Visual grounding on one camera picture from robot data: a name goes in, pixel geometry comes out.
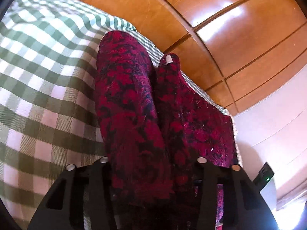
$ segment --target white wall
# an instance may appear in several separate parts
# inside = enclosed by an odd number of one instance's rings
[[[275,172],[277,198],[307,179],[307,65],[234,120],[244,169],[251,179],[268,162]]]

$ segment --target fabric tag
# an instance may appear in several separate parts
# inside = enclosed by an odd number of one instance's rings
[[[172,63],[172,57],[171,57],[170,54],[168,54],[168,55],[166,56],[166,64],[168,64],[168,63]]]

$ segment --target black device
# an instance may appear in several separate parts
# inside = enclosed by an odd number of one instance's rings
[[[253,183],[256,185],[258,190],[261,191],[270,182],[273,176],[274,172],[269,166],[269,164],[266,162],[259,171],[256,178],[253,180]]]
[[[108,187],[111,166],[107,157],[92,165],[66,166],[37,208],[28,230],[79,230],[83,225],[83,192],[89,189],[89,217],[92,230],[116,230]],[[214,230],[217,184],[223,184],[223,230],[278,230],[273,214],[239,165],[216,166],[203,157],[195,161],[195,182],[202,190],[196,230]],[[0,201],[2,230],[21,230]]]

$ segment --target green gingham blanket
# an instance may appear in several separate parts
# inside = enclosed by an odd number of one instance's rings
[[[134,36],[158,66],[163,53],[133,25],[78,0],[14,0],[0,23],[0,197],[23,229],[67,164],[103,155],[93,77],[111,30]]]

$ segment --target metal bolt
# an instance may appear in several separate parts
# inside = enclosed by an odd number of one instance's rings
[[[109,158],[107,156],[103,156],[102,158],[100,158],[100,162],[101,163],[107,163],[107,162],[109,162]]]
[[[76,165],[74,165],[74,164],[68,164],[66,166],[66,170],[68,170],[68,171],[74,170],[75,168],[76,168]]]
[[[199,163],[206,163],[208,160],[206,158],[204,158],[204,157],[199,157],[199,158],[197,158],[197,161]]]
[[[239,171],[241,169],[241,167],[239,165],[232,165],[231,168],[234,170],[234,171]]]

